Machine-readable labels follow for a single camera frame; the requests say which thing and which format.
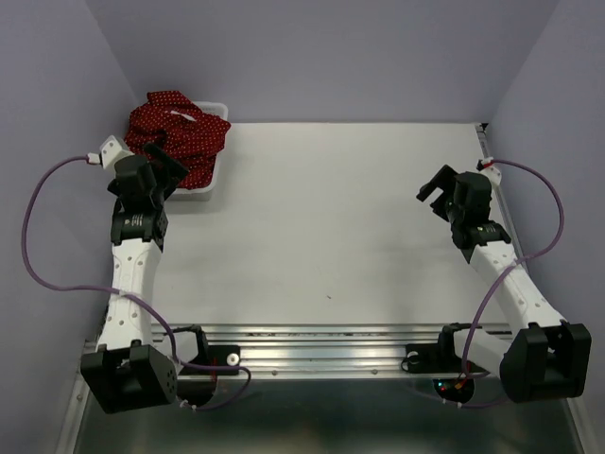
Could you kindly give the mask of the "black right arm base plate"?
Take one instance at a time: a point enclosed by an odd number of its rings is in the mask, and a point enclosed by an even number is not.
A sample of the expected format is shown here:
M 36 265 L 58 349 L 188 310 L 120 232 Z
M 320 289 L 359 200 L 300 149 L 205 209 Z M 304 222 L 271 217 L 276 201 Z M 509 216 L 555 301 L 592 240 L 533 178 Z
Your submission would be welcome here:
M 401 369 L 410 374 L 443 375 L 457 373 L 459 361 L 442 351 L 437 343 L 408 343 Z

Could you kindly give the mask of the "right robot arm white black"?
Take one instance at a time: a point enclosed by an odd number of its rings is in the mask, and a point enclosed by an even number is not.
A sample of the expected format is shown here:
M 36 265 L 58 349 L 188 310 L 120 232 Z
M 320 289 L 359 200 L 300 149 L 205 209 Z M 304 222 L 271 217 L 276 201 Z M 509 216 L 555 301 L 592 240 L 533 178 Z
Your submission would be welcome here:
M 425 201 L 435 190 L 432 212 L 450 226 L 452 240 L 467 264 L 489 289 L 479 305 L 496 301 L 512 339 L 505 341 L 480 325 L 444 326 L 433 343 L 409 344 L 401 368 L 432 375 L 445 403 L 470 404 L 477 378 L 493 375 L 514 403 L 575 398 L 583 394 L 592 337 L 582 323 L 570 323 L 539 291 L 524 268 L 506 229 L 490 218 L 492 195 L 500 185 L 499 160 L 484 158 L 474 172 L 443 166 L 417 195 Z

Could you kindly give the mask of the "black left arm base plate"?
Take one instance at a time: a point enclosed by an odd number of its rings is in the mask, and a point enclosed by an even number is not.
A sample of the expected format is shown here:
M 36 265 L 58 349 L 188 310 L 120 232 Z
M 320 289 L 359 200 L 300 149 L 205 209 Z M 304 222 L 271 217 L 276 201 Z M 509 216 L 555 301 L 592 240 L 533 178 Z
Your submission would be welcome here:
M 210 345 L 203 351 L 199 352 L 192 360 L 191 363 L 196 365 L 212 366 L 212 367 L 228 367 L 229 371 L 216 371 L 216 370 L 198 370 L 192 367 L 184 367 L 179 375 L 207 375 L 216 378 L 220 375 L 238 375 L 235 370 L 240 363 L 241 359 L 241 348 L 236 344 L 227 345 Z

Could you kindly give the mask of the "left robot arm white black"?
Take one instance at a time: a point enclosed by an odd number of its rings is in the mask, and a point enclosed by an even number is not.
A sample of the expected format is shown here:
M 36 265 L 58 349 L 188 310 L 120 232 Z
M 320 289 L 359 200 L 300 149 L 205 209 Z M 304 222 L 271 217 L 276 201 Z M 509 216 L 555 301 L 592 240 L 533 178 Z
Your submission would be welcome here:
M 153 144 L 135 154 L 114 136 L 101 146 L 99 163 L 112 172 L 108 189 L 116 197 L 112 292 L 96 349 L 82 356 L 80 370 L 101 409 L 114 414 L 172 403 L 179 372 L 203 371 L 211 351 L 197 324 L 155 344 L 147 312 L 168 227 L 164 203 L 187 168 Z

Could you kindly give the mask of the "red polka dot skirt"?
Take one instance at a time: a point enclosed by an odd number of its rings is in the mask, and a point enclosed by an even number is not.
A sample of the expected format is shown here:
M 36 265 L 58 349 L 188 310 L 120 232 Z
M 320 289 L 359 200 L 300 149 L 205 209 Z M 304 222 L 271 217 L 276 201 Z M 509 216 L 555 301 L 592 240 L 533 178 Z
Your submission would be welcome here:
M 206 113 L 179 91 L 147 93 L 147 102 L 131 111 L 125 142 L 130 151 L 149 157 L 153 144 L 189 169 L 182 189 L 210 184 L 216 157 L 224 149 L 231 123 Z

